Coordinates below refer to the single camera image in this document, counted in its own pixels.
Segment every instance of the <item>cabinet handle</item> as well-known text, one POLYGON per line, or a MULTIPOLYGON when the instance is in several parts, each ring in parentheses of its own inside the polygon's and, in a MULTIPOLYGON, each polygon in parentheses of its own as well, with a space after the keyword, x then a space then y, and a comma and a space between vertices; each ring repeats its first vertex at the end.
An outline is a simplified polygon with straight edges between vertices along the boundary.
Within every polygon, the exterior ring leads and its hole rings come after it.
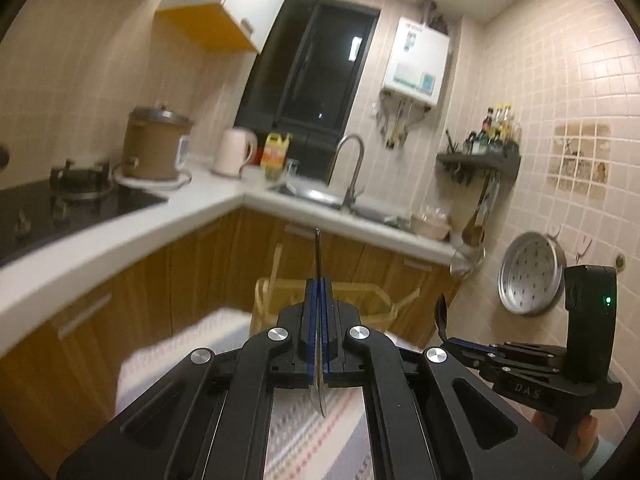
POLYGON ((405 260, 405 267, 409 267, 411 269, 423 270, 424 272, 431 272, 433 267, 430 265, 419 264, 418 262, 414 262, 413 260, 405 260))
POLYGON ((87 321, 91 316, 110 304, 112 299, 113 294, 111 294, 110 292, 107 292, 104 296, 98 298, 98 300, 94 301, 86 309, 80 312, 80 314, 78 314, 75 318, 71 319, 69 322, 65 323, 58 329, 58 339, 62 341, 66 336, 71 334, 76 328, 82 325, 82 323, 87 321))
POLYGON ((244 28, 244 30, 247 31, 247 33, 249 34, 249 36, 253 35, 254 33, 254 26, 249 22, 248 19, 243 18, 242 20, 240 20, 240 27, 244 28))
POLYGON ((284 232, 289 233, 290 235, 308 238, 309 240, 314 240, 316 238, 316 234, 313 231, 309 231, 308 229, 303 229, 302 227, 297 227, 291 224, 287 224, 284 226, 284 232))

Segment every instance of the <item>water heater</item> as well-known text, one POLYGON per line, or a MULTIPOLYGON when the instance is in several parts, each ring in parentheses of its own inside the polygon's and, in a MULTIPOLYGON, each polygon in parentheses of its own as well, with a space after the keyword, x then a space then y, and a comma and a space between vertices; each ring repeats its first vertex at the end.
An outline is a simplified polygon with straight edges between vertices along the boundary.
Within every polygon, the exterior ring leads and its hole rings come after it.
POLYGON ((449 37, 400 18, 383 89, 433 108, 440 97, 449 37))

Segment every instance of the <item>striped tablecloth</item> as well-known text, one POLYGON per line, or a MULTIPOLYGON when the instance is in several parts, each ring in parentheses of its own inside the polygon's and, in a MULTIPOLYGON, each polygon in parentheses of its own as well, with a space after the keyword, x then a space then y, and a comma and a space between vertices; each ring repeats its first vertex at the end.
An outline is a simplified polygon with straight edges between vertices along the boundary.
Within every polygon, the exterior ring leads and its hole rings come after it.
MULTIPOLYGON (((240 348, 251 315, 222 308, 197 325, 135 352, 118 380, 118 414, 194 348, 215 353, 240 348)), ((399 346, 406 346, 394 336, 399 346)), ((373 478, 369 431, 360 388, 328 388, 327 417, 311 404, 308 390, 276 390, 264 478, 269 480, 366 480, 373 478)))

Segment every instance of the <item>metal screw cap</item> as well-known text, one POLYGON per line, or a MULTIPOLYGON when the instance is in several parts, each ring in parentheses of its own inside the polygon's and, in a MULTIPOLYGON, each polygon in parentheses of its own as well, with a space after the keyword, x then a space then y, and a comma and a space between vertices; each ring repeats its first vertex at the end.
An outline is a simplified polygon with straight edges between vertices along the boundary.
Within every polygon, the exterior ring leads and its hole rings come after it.
POLYGON ((209 359, 211 359, 211 352, 206 348, 198 348, 191 352, 191 361, 196 363, 197 365, 203 365, 209 359))
POLYGON ((443 363, 447 360, 447 353, 442 348, 434 346, 427 350, 427 359, 432 363, 443 363))
POLYGON ((286 328, 277 326, 269 330, 268 336, 272 341, 283 341, 289 336, 289 332, 286 328))
POLYGON ((349 329, 349 335, 354 339, 366 339, 369 337, 369 329, 366 326, 352 326, 349 329))

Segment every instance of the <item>gas stove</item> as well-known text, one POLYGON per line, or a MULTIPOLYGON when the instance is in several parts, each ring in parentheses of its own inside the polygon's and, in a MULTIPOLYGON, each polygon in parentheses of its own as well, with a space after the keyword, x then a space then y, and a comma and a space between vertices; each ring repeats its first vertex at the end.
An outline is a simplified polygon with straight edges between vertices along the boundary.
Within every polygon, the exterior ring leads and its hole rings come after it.
POLYGON ((65 236, 166 200, 118 186, 108 167, 54 168, 51 178, 0 190, 0 267, 65 236))

